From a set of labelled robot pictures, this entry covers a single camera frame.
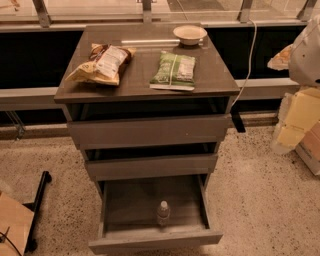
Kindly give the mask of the grey drawer cabinet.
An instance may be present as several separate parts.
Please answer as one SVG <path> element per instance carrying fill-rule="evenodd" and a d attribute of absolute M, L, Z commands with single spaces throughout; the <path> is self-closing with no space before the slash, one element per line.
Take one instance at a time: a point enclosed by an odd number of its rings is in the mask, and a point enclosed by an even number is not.
<path fill-rule="evenodd" d="M 230 115 L 239 88 L 215 46 L 205 39 L 197 46 L 184 46 L 173 35 L 170 24 L 116 25 L 87 27 L 72 56 L 68 68 L 74 70 L 90 55 L 91 45 L 113 44 L 134 47 L 136 53 L 120 74 L 118 86 L 106 86 L 63 79 L 54 97 L 62 105 L 67 125 L 78 121 L 87 104 L 116 102 L 210 98 Z M 195 89 L 191 92 L 157 90 L 149 82 L 156 74 L 162 51 L 189 55 L 196 59 Z"/>

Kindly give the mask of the middle grey drawer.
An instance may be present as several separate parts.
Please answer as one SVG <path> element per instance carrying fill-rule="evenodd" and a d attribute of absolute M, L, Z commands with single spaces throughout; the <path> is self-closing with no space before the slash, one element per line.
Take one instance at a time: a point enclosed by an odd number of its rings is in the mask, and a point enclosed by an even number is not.
<path fill-rule="evenodd" d="M 96 181 L 211 173 L 215 142 L 88 150 L 85 162 Z"/>

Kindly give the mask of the grey drawer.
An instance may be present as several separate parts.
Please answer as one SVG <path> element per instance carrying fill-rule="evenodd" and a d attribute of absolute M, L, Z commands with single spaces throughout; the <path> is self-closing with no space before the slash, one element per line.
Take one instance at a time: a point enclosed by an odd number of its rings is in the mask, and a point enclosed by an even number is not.
<path fill-rule="evenodd" d="M 85 162 L 96 181 L 211 173 L 215 142 L 88 150 Z"/>
<path fill-rule="evenodd" d="M 68 124 L 83 150 L 218 142 L 230 115 L 210 98 L 87 104 Z"/>
<path fill-rule="evenodd" d="M 157 223 L 165 200 L 171 213 L 166 226 Z M 217 244 L 222 233 L 211 227 L 205 190 L 197 175 L 115 180 L 104 183 L 94 254 Z"/>

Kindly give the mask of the top grey drawer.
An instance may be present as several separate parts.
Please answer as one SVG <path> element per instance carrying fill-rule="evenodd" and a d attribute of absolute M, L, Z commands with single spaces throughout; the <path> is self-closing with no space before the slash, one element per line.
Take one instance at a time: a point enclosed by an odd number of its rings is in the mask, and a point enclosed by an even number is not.
<path fill-rule="evenodd" d="M 68 124 L 83 150 L 218 142 L 230 115 L 210 98 L 87 104 Z"/>

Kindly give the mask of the bottom grey drawer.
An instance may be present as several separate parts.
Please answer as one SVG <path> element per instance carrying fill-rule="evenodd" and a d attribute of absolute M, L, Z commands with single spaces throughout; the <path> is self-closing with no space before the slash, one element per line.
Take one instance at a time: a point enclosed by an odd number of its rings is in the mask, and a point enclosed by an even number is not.
<path fill-rule="evenodd" d="M 165 200 L 171 213 L 166 226 L 157 223 Z M 211 227 L 205 190 L 197 175 L 115 180 L 104 183 L 94 254 L 217 244 L 222 233 Z"/>

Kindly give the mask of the clear plastic water bottle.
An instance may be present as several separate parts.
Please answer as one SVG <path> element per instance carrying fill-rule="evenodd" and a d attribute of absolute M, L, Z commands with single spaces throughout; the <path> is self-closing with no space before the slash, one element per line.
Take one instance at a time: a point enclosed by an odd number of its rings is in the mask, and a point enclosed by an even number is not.
<path fill-rule="evenodd" d="M 167 201 L 163 200 L 157 208 L 157 223 L 160 226 L 166 226 L 169 217 L 170 217 L 171 209 Z"/>

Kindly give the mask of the green snack bag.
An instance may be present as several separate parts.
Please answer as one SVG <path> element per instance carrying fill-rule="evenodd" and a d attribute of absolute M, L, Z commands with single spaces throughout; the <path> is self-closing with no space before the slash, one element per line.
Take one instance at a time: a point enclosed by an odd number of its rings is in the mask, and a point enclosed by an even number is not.
<path fill-rule="evenodd" d="M 157 73 L 150 80 L 153 89 L 193 91 L 196 59 L 162 51 Z"/>

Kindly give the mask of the yellow brown chip bag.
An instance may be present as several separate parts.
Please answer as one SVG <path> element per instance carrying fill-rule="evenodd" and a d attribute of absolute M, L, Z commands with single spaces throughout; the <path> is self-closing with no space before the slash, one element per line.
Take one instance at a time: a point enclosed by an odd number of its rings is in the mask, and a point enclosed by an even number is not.
<path fill-rule="evenodd" d="M 92 44 L 87 62 L 80 64 L 66 81 L 118 86 L 120 74 L 131 62 L 136 49 L 112 44 Z"/>

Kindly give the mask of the white ceramic bowl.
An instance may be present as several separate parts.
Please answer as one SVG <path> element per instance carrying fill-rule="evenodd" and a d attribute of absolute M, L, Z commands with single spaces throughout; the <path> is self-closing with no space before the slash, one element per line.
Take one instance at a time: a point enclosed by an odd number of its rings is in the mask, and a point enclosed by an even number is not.
<path fill-rule="evenodd" d="M 187 46 L 197 45 L 202 39 L 207 36 L 205 29 L 195 25 L 184 25 L 176 27 L 173 34 L 179 41 Z"/>

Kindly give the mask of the crumpled paper bag right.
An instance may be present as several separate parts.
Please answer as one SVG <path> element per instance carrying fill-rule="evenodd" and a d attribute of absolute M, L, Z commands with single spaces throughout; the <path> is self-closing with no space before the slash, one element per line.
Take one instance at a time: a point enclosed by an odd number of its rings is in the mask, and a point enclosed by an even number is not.
<path fill-rule="evenodd" d="M 290 63 L 290 56 L 292 51 L 292 44 L 283 48 L 267 63 L 267 67 L 273 70 L 281 71 L 288 70 Z"/>

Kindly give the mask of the yellow foam blocks in plastic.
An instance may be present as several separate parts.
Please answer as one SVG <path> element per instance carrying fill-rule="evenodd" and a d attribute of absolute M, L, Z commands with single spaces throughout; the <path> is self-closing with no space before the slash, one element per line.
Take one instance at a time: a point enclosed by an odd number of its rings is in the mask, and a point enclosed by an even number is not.
<path fill-rule="evenodd" d="M 281 101 L 271 149 L 280 155 L 294 150 L 320 120 L 320 89 L 304 87 Z"/>

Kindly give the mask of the cardboard box right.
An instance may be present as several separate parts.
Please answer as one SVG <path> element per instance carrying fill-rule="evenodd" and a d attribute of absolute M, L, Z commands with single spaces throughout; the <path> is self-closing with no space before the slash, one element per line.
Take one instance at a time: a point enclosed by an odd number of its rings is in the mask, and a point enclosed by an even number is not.
<path fill-rule="evenodd" d="M 297 154 L 309 167 L 311 172 L 320 175 L 320 122 L 308 131 L 296 147 Z"/>

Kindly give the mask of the white robot body shell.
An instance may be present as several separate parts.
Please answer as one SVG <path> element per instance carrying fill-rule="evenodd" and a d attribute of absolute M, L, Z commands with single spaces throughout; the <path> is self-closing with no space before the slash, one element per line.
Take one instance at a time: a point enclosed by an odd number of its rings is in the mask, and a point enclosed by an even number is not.
<path fill-rule="evenodd" d="M 292 44 L 289 77 L 304 86 L 320 86 L 320 15 L 314 16 Z"/>

